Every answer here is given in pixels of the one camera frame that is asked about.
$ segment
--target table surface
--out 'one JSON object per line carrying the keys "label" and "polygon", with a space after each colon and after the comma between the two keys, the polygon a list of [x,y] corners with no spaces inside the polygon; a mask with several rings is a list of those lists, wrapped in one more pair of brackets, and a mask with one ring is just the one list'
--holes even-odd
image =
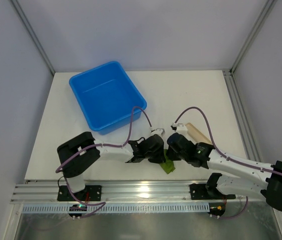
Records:
{"label": "table surface", "polygon": [[[82,132],[90,131],[69,85],[77,72],[56,73],[46,102],[40,127],[25,175],[26,180],[57,180],[60,165],[57,147]],[[186,108],[196,106],[206,114],[216,144],[226,152],[246,158],[236,117],[221,70],[204,71],[128,71],[127,74],[147,101],[146,113],[154,128],[164,128],[166,142],[173,131],[170,125]],[[208,130],[201,114],[190,110],[179,121],[192,123],[203,134]],[[92,132],[95,139],[123,143],[126,125],[107,135]],[[131,139],[148,137],[150,129],[144,116],[133,122]],[[85,180],[207,180],[212,171],[195,168],[185,161],[174,162],[175,170],[166,174],[158,164],[143,160],[124,163],[97,160],[83,174]]]}

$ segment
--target blue plastic tray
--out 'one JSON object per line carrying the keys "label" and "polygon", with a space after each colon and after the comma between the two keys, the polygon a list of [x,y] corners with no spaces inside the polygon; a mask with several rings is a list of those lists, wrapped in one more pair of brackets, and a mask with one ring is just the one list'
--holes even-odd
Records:
{"label": "blue plastic tray", "polygon": [[[91,130],[104,135],[130,122],[134,106],[147,102],[117,61],[111,61],[70,78],[69,84]],[[140,117],[136,109],[133,120]]]}

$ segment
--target beige wooden stick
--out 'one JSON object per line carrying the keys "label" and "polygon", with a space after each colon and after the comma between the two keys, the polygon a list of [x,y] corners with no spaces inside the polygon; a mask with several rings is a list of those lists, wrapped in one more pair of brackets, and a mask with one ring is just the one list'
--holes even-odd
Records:
{"label": "beige wooden stick", "polygon": [[186,125],[187,128],[187,134],[191,138],[193,138],[194,141],[197,143],[206,143],[206,144],[212,144],[209,138],[207,138],[202,132],[200,132],[195,126],[193,126],[190,122],[188,122]]}

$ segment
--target gray floor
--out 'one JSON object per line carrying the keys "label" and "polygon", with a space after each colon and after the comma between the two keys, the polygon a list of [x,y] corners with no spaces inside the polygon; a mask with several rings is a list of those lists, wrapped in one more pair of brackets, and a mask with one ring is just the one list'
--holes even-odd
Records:
{"label": "gray floor", "polygon": [[[241,203],[228,202],[226,215],[233,215],[241,208]],[[24,214],[15,240],[282,239],[273,210],[264,202],[249,203],[247,211],[232,220],[217,220],[207,213],[99,214],[82,220],[69,218],[64,214]]]}

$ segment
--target blue container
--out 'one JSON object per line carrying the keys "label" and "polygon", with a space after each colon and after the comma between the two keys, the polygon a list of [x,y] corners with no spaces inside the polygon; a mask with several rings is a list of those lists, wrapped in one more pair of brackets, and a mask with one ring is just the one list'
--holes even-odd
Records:
{"label": "blue container", "polygon": [[[117,61],[111,61],[70,78],[69,84],[91,130],[102,135],[130,122],[134,106],[147,102]],[[133,120],[140,117],[135,109]]]}

